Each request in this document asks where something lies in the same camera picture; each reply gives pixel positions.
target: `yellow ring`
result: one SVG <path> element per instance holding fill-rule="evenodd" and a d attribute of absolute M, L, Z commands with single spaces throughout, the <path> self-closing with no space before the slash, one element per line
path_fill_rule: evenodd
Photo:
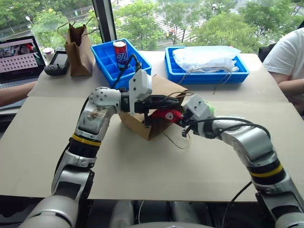
<path fill-rule="evenodd" d="M 251 174 L 251 176 L 254 176 L 254 177 L 271 177 L 271 176 L 279 173 L 282 169 L 283 169 L 283 166 L 280 164 L 277 168 L 275 168 L 274 170 L 272 170 L 270 172 L 264 172 L 264 173 L 249 172 L 249 173 Z"/>
<path fill-rule="evenodd" d="M 85 143 L 85 144 L 88 144 L 88 145 L 92 145 L 92 146 L 100 146 L 101 145 L 101 142 L 94 142 L 94 141 L 91 141 L 91 140 L 87 140 L 87 139 L 83 139 L 83 138 L 80 138 L 76 135 L 72 135 L 72 138 L 81 142 L 81 143 Z"/>

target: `red can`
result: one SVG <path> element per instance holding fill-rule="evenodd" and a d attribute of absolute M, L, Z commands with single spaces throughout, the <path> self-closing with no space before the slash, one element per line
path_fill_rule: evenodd
<path fill-rule="evenodd" d="M 115 49 L 117 66 L 122 70 L 128 61 L 127 43 L 124 40 L 117 40 L 113 42 L 113 46 Z"/>

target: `laptop screen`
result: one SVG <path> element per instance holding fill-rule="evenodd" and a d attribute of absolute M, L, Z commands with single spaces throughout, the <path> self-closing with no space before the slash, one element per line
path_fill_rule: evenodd
<path fill-rule="evenodd" d="M 44 66 L 33 36 L 0 42 L 0 82 L 38 77 Z"/>

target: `beige tabletop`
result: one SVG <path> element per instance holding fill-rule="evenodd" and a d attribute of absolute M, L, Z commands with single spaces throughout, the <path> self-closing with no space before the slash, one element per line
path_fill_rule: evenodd
<path fill-rule="evenodd" d="M 167 77 L 165 69 L 164 51 L 140 52 L 152 66 L 151 75 L 158 74 Z M 240 84 L 215 85 L 183 85 L 189 90 L 200 94 L 209 100 L 247 100 L 247 101 L 283 101 L 287 99 L 277 86 L 277 83 L 263 67 L 255 54 L 241 54 L 241 59 L 251 72 L 245 81 Z M 102 72 L 96 64 L 91 77 L 49 76 L 41 73 L 38 84 L 29 93 L 29 96 L 55 96 L 55 97 L 87 97 L 96 87 L 108 86 Z"/>
<path fill-rule="evenodd" d="M 30 97 L 0 140 L 0 194 L 46 197 L 56 163 L 74 131 L 83 98 Z M 284 167 L 304 195 L 304 122 L 287 102 L 211 101 L 216 115 L 242 116 L 265 126 Z M 114 115 L 93 168 L 91 199 L 229 201 L 250 176 L 219 140 L 171 126 L 146 141 Z M 253 187 L 240 201 L 255 201 Z"/>

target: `handheld device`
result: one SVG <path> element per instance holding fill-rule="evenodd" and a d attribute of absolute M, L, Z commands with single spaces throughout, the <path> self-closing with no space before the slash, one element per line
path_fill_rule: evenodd
<path fill-rule="evenodd" d="M 68 66 L 66 51 L 56 51 L 50 64 L 44 67 L 44 71 L 50 76 L 60 76 L 66 74 Z"/>

